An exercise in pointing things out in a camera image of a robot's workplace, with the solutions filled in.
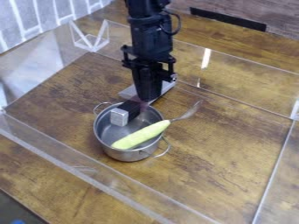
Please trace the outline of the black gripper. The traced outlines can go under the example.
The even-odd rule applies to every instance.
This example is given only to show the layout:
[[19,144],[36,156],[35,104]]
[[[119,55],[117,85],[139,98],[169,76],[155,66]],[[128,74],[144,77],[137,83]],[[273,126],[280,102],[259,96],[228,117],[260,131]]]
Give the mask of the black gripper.
[[169,16],[129,17],[132,45],[123,45],[123,66],[132,71],[135,90],[144,102],[161,94],[163,81],[173,81],[172,19]]

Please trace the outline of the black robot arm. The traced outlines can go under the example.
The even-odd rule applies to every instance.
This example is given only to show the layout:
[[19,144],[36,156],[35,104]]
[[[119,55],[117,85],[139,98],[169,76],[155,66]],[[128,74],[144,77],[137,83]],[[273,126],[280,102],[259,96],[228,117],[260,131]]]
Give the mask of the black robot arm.
[[163,81],[175,81],[173,35],[181,18],[165,6],[171,0],[125,0],[132,45],[123,45],[123,66],[132,71],[139,99],[149,102],[161,95]]

